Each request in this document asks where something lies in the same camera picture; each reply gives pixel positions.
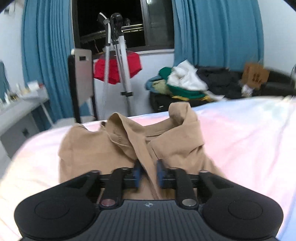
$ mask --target brown shirt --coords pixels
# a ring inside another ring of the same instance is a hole
[[[91,170],[109,174],[116,168],[133,167],[139,159],[147,177],[143,177],[137,193],[127,192],[130,199],[173,198],[170,191],[161,190],[156,181],[156,161],[163,159],[168,167],[178,167],[189,174],[206,169],[222,176],[203,150],[200,124],[186,102],[172,103],[169,118],[142,126],[114,113],[105,126],[88,131],[83,125],[71,128],[60,151],[60,181],[65,182]]]

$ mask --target blue curtain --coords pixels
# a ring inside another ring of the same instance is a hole
[[[71,0],[26,0],[22,20],[22,66],[25,83],[38,80],[49,95],[53,121],[73,117],[67,58],[74,48]],[[87,105],[81,115],[89,115]],[[41,130],[50,127],[42,110],[33,113]]]
[[[0,61],[0,99],[4,101],[4,94],[9,89],[9,83],[5,75],[5,66],[4,63]]]
[[[242,70],[263,63],[263,27],[257,0],[173,0],[174,65]]]

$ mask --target red garment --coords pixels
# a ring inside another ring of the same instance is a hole
[[[142,70],[140,57],[137,53],[127,51],[128,68],[130,77],[135,76]],[[120,82],[116,58],[109,60],[109,80],[108,83],[116,85]],[[99,59],[94,66],[94,78],[104,81],[105,59]]]

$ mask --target bed sheet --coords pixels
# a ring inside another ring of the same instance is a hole
[[[261,97],[193,109],[208,156],[231,181],[276,200],[284,212],[277,237],[295,240],[296,99]],[[167,112],[132,117],[141,125],[166,118]],[[99,122],[85,127],[97,131]],[[0,183],[1,241],[21,237],[13,218],[20,201],[58,184],[58,149],[69,129],[42,132],[24,143],[14,156]]]

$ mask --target white logo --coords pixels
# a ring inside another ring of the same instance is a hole
[[[145,206],[146,206],[146,207],[152,207],[152,206],[153,206],[153,204],[152,204],[152,203],[150,203],[150,202],[147,202],[147,203],[145,203]]]

